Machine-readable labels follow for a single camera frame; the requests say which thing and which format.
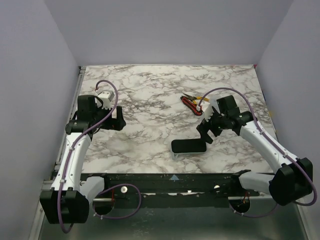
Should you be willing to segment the black umbrella sleeve case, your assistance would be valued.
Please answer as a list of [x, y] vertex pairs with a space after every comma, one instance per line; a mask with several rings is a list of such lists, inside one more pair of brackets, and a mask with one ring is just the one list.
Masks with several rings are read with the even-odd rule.
[[194, 139], [175, 139], [170, 145], [171, 157], [173, 160], [180, 155], [197, 155], [207, 151], [206, 142], [200, 138]]

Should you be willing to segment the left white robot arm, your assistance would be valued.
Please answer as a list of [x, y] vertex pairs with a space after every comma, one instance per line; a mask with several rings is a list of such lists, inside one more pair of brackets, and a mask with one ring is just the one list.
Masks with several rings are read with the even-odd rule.
[[66, 124], [66, 142], [58, 173], [48, 190], [40, 193], [40, 203], [50, 224], [82, 224], [89, 216], [90, 204], [105, 187], [102, 177], [91, 176], [81, 184], [85, 156], [98, 129], [121, 131], [126, 122], [122, 107], [112, 91], [80, 95], [77, 111]]

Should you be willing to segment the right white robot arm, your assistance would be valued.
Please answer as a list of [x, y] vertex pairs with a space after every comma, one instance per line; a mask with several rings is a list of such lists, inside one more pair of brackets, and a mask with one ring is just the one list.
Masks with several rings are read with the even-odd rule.
[[202, 140], [211, 144], [213, 139], [208, 132], [218, 137], [222, 131], [232, 130], [251, 144], [272, 169], [272, 174], [251, 170], [235, 173], [235, 183], [239, 187], [269, 194], [281, 206], [313, 192], [311, 161], [287, 151], [262, 127], [251, 111], [240, 111], [232, 95], [206, 102], [199, 109], [203, 119], [196, 129]]

